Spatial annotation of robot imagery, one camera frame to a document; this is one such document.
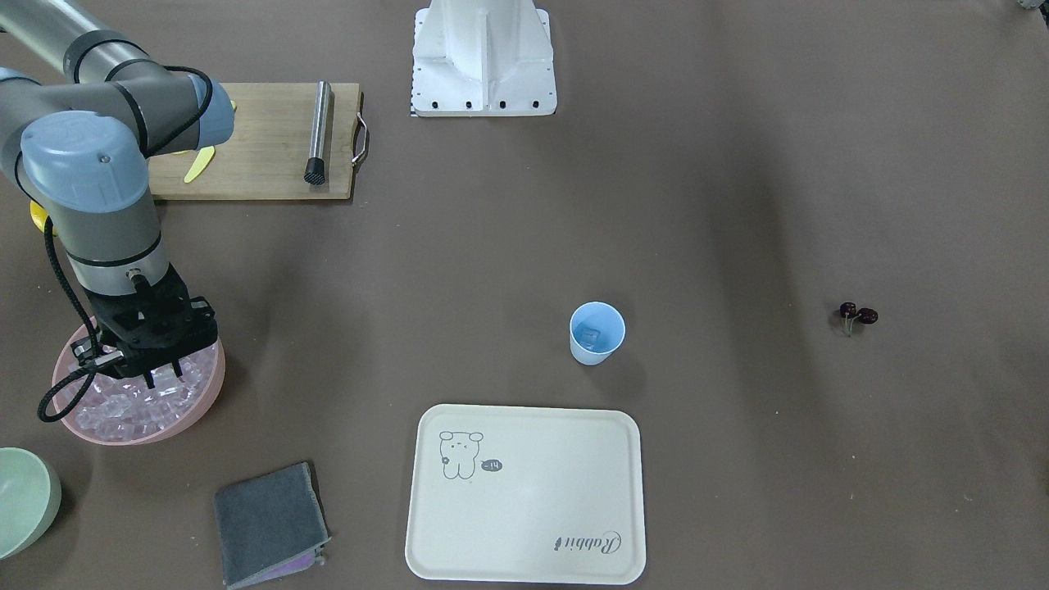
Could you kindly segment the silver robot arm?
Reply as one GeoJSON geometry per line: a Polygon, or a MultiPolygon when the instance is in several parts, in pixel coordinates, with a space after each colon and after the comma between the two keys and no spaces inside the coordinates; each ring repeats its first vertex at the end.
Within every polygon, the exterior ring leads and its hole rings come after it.
{"type": "Polygon", "coordinates": [[[72,1],[4,1],[2,29],[65,76],[2,71],[2,172],[48,213],[95,318],[79,365],[143,377],[210,347],[213,310],[170,261],[149,161],[234,131],[221,83],[165,66],[72,1]]]}

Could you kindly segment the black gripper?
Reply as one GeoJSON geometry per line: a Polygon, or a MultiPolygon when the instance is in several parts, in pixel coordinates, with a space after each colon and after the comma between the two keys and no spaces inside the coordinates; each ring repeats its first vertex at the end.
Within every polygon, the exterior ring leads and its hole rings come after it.
{"type": "Polygon", "coordinates": [[[162,366],[171,366],[174,378],[183,379],[180,359],[220,338],[213,307],[204,297],[188,295],[173,265],[156,285],[130,282],[129,294],[85,293],[95,325],[93,335],[72,343],[76,362],[115,379],[143,376],[147,389],[155,388],[152,371],[162,366]]]}

